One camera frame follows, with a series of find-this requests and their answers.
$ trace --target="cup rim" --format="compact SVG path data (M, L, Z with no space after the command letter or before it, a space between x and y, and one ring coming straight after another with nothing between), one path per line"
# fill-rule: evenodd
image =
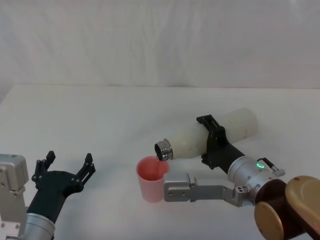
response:
M138 167L140 166L141 162L142 162L144 159L151 158L151 157L152 157L152 158L157 158L157 156L150 155L150 156L146 156L146 157L140 159L139 162L136 164L135 172L136 172L136 175L137 175L140 179L142 179L142 180L144 180L144 181L147 181L147 182L150 182L150 183L157 183L157 182L162 181L162 180L164 179L164 177L161 177L161 178L159 178L159 179L157 179L157 180L147 180L147 179L144 179L142 176L140 176L140 174L139 174L139 172L138 172ZM168 164L166 161L165 161L165 165L166 165L167 171L166 171L164 174L168 173L169 170L170 170L169 164Z

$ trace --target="white bottle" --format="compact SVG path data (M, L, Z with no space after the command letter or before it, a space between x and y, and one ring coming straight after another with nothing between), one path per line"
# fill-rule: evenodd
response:
M241 108L215 117L225 128L230 143L254 136L258 132L256 115L248 108ZM183 126L173 136L154 145L160 161L180 158L194 158L207 152L208 130L203 124L193 122Z

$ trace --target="metal bracket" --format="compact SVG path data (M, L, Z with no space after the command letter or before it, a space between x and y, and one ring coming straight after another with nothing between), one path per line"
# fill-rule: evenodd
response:
M20 155L0 154L0 239L24 233L27 211L23 193L28 181L26 160Z
M188 173L166 173L164 175L164 200L166 202L195 202L197 200L224 200L236 207L249 198L247 186L234 189L223 185L212 185L207 179L190 177Z
M273 166L271 169L273 171L272 173L278 178L282 177L282 176L284 176L286 174L284 169L279 169L276 166Z
M226 129L212 115L199 116L196 120L208 130L206 153L201 155L201 162L210 169L219 167L228 174L230 165L244 154L228 141Z

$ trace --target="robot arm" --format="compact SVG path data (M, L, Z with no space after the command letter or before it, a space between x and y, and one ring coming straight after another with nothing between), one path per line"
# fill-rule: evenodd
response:
M66 198L84 189L96 171L90 153L77 174L48 171L56 156L50 151L36 162L32 180L38 189L26 209L23 192L28 181L23 156L0 154L0 240L52 240L55 223Z
M24 185L29 180L26 160L0 154L0 240L21 237L27 222Z
M208 130L202 163L220 167L234 188L215 185L187 173L166 173L164 199L167 202L221 199L241 207L243 200L255 205L254 218L267 240L287 240L303 233L320 240L320 180L295 177L288 184L278 177L285 174L266 158L258 161L231 145L226 130L211 116L197 118Z

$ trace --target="plastic cup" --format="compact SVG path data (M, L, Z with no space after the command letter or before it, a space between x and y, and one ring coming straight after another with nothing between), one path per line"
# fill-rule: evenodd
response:
M166 161L158 161L156 156L147 156L136 165L142 197L149 203L164 199L164 174L169 172Z

